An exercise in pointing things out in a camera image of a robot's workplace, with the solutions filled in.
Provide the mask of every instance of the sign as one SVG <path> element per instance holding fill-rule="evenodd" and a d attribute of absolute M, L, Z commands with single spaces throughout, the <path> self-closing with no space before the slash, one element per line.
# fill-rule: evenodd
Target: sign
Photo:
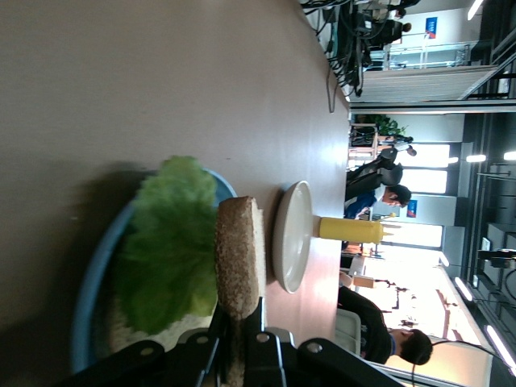
<path fill-rule="evenodd" d="M 409 205 L 406 207 L 406 217 L 407 218 L 415 218 L 418 213 L 418 201 L 411 200 Z"/>
<path fill-rule="evenodd" d="M 435 39 L 437 36 L 437 18 L 427 18 L 425 32 L 428 34 L 429 39 Z"/>

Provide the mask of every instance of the black hair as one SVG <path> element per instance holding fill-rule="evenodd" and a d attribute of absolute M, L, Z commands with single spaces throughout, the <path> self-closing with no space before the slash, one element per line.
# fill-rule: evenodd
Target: black hair
<path fill-rule="evenodd" d="M 401 345 L 400 357 L 412 364 L 422 365 L 430 360 L 432 342 L 419 329 L 411 329 L 412 335 Z"/>
<path fill-rule="evenodd" d="M 400 202 L 402 207 L 405 207 L 407 204 L 409 204 L 410 198 L 412 198 L 412 193 L 404 185 L 391 185 L 387 187 L 387 189 L 393 194 L 396 194 L 396 200 Z"/>

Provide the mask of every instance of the wooden table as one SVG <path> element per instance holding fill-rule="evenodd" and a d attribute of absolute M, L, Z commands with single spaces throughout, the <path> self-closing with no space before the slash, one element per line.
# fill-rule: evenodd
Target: wooden table
<path fill-rule="evenodd" d="M 338 89 L 329 112 L 297 1 L 39 2 L 38 23 L 27 6 L 4 10 L 0 385 L 69 371 L 77 288 L 138 173 L 197 157 L 257 198 L 270 242 L 284 185 L 307 180 L 314 212 L 342 216 L 347 159 L 347 103 Z M 269 276 L 269 323 L 331 337 L 338 272 L 339 242 L 314 239 L 295 294 Z"/>

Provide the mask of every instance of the ceiling light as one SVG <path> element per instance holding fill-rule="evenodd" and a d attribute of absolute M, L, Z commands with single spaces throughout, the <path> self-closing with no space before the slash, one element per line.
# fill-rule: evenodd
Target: ceiling light
<path fill-rule="evenodd" d="M 468 301 L 473 301 L 472 294 L 469 292 L 468 288 L 462 282 L 462 280 L 458 277 L 455 277 L 455 283 L 457 284 L 457 287 L 459 288 L 459 290 L 462 293 L 462 295 L 464 296 L 464 298 L 466 298 Z"/>
<path fill-rule="evenodd" d="M 468 12 L 468 20 L 473 19 L 473 16 L 475 16 L 475 13 L 478 11 L 478 9 L 481 7 L 481 4 L 484 0 L 475 0 L 471 8 Z"/>
<path fill-rule="evenodd" d="M 503 160 L 516 160 L 516 152 L 507 152 L 503 154 Z"/>
<path fill-rule="evenodd" d="M 441 263 L 448 267 L 450 265 L 450 261 L 447 259 L 447 257 L 441 252 L 441 254 L 439 255 L 439 258 L 441 259 Z"/>
<path fill-rule="evenodd" d="M 485 161 L 485 155 L 471 155 L 466 157 L 466 161 L 468 163 L 481 163 L 482 161 Z"/>
<path fill-rule="evenodd" d="M 511 372 L 514 375 L 516 373 L 516 363 L 514 362 L 512 356 L 509 354 L 509 351 L 507 351 L 507 348 L 501 341 L 500 337 L 498 336 L 498 333 L 490 325 L 488 325 L 485 328 L 485 331 L 487 332 L 490 339 L 493 341 L 494 346 L 497 348 L 501 357 L 510 367 Z"/>

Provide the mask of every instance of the person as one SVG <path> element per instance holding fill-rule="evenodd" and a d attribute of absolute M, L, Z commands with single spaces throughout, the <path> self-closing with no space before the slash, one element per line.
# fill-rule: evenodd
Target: person
<path fill-rule="evenodd" d="M 412 198 L 412 193 L 404 185 L 380 185 L 373 191 L 363 193 L 345 202 L 344 218 L 356 219 L 376 202 L 403 208 L 409 204 L 410 198 Z"/>
<path fill-rule="evenodd" d="M 401 0 L 399 4 L 397 5 L 388 5 L 388 10 L 405 10 L 405 8 L 408 8 L 409 6 L 415 6 L 418 4 L 421 0 Z"/>
<path fill-rule="evenodd" d="M 405 8 L 399 8 L 394 11 L 394 17 L 396 19 L 403 19 L 403 17 L 406 15 L 406 9 Z"/>
<path fill-rule="evenodd" d="M 383 47 L 385 44 L 399 40 L 403 32 L 409 32 L 412 24 L 398 22 L 396 20 L 387 19 L 384 22 L 373 23 L 371 37 L 365 38 L 369 46 Z"/>
<path fill-rule="evenodd" d="M 364 296 L 342 286 L 338 308 L 360 317 L 360 357 L 385 364 L 391 356 L 400 356 L 412 364 L 425 364 L 431 357 L 432 344 L 419 329 L 387 329 L 381 310 Z"/>

